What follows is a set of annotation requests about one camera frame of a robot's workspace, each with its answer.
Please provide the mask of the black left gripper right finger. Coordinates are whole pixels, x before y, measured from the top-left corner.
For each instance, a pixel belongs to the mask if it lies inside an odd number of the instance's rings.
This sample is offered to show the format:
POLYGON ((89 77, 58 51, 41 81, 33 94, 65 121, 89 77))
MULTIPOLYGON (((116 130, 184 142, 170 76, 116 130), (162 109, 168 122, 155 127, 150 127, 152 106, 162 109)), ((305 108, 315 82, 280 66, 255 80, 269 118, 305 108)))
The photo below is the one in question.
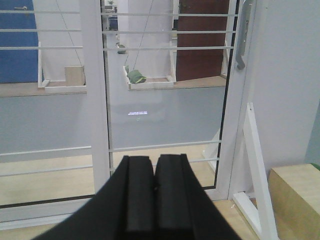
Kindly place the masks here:
POLYGON ((240 239, 202 188, 186 154, 162 154, 155 181, 160 240, 240 239))

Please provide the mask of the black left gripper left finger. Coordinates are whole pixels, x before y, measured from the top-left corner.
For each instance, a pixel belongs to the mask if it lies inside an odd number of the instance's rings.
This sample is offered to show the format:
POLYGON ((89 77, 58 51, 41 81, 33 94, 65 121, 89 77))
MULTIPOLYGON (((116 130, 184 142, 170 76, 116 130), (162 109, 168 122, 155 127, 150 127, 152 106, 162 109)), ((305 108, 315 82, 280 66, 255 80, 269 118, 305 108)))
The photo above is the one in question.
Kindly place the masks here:
POLYGON ((154 175, 147 156, 125 155, 86 204, 37 240, 145 240, 154 230, 154 175))

